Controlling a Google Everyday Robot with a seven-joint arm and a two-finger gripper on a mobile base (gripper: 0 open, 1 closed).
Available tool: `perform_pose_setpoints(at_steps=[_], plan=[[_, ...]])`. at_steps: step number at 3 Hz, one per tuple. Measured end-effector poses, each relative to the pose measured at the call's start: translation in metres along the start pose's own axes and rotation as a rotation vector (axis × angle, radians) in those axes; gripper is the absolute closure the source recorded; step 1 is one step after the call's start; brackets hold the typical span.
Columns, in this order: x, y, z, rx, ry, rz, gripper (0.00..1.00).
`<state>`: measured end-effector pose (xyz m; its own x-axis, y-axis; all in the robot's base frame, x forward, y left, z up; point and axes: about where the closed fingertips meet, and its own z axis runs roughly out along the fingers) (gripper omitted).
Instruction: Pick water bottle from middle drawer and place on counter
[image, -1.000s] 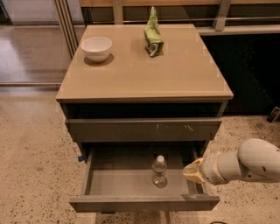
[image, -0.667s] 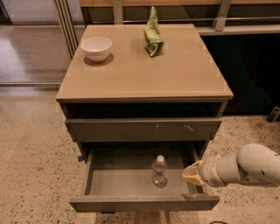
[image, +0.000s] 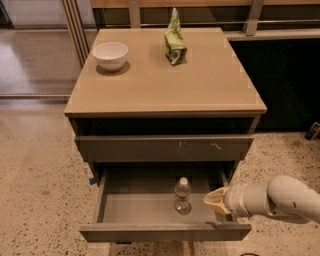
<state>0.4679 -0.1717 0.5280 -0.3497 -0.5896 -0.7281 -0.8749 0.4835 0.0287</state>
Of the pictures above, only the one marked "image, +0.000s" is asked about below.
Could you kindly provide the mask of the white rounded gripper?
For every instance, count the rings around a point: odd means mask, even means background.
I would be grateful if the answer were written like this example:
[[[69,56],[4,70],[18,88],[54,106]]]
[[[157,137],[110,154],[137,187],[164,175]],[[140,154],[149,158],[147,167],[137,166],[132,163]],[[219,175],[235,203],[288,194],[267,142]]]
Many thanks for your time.
[[[245,205],[245,191],[247,184],[235,184],[221,187],[206,194],[203,202],[211,210],[221,215],[229,213],[237,217],[249,217],[250,214]]]

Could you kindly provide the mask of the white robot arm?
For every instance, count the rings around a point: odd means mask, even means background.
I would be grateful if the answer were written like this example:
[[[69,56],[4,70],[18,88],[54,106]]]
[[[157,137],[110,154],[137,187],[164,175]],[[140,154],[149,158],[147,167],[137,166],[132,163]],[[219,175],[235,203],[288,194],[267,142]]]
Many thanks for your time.
[[[276,176],[264,184],[221,187],[208,193],[203,201],[222,215],[261,215],[289,223],[320,223],[320,194],[286,175]]]

